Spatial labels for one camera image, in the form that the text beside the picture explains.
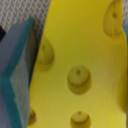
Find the hole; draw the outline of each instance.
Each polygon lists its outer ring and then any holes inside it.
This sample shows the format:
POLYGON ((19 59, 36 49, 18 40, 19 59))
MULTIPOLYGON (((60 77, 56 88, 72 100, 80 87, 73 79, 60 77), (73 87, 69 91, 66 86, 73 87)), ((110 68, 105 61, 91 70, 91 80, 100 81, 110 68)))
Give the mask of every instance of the hole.
POLYGON ((117 14, 116 14, 116 13, 113 13, 113 17, 114 17, 114 18, 117 18, 117 14))
POLYGON ((67 77, 68 87, 75 94, 83 94, 90 88, 90 72, 85 66, 72 68, 67 77))
POLYGON ((87 113, 78 111, 71 116, 70 125, 72 128, 90 128, 91 119, 87 113))
POLYGON ((43 45, 42 49, 45 50, 45 46, 44 45, 43 45))
POLYGON ((32 108, 30 108, 30 116, 29 116, 28 125, 32 125, 35 122, 36 122, 36 113, 32 108))
POLYGON ((81 71, 80 70, 77 70, 76 74, 77 75, 80 75, 81 74, 81 71))
POLYGON ((121 0, 114 0, 108 6, 103 21, 103 29, 107 36, 111 38, 118 37, 122 34, 122 17, 123 9, 121 0))

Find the yellow plastic surface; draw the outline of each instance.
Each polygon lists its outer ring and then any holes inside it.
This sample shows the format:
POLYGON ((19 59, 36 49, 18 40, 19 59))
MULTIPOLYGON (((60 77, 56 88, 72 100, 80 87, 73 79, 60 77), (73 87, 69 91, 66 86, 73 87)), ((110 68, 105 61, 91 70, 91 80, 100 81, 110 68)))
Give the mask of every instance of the yellow plastic surface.
POLYGON ((51 1, 30 85, 36 122, 28 128, 71 128, 78 111, 89 115, 90 128, 126 128, 127 43, 120 21, 120 0, 51 1), (77 95, 68 73, 79 65, 89 70, 90 87, 77 95))

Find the toy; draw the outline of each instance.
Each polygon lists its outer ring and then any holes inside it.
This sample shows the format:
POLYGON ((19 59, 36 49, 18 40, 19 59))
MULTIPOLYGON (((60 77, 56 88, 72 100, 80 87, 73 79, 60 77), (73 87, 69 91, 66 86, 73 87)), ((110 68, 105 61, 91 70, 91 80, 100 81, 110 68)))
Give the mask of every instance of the toy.
POLYGON ((36 122, 28 128, 126 127, 127 43, 121 0, 51 1, 30 105, 36 122))

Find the yellow toy board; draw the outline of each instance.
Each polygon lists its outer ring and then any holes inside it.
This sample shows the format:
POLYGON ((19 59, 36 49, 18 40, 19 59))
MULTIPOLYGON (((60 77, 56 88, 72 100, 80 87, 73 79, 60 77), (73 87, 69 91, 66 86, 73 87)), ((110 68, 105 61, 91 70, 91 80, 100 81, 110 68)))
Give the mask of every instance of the yellow toy board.
POLYGON ((30 84, 28 128, 126 128, 121 0, 52 0, 30 84))

